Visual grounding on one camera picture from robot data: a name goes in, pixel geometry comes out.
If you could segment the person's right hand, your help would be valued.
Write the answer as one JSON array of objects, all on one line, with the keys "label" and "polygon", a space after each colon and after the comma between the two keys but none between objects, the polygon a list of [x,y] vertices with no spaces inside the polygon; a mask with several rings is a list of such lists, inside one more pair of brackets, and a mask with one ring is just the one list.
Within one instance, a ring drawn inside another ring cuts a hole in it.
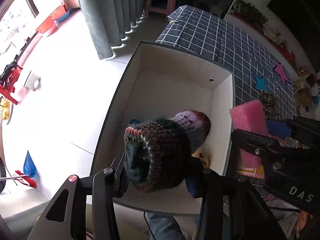
[{"label": "person's right hand", "polygon": [[312,219],[313,215],[310,215],[309,213],[305,211],[300,211],[298,215],[298,220],[296,224],[296,231],[300,232],[307,224],[308,220]]}]

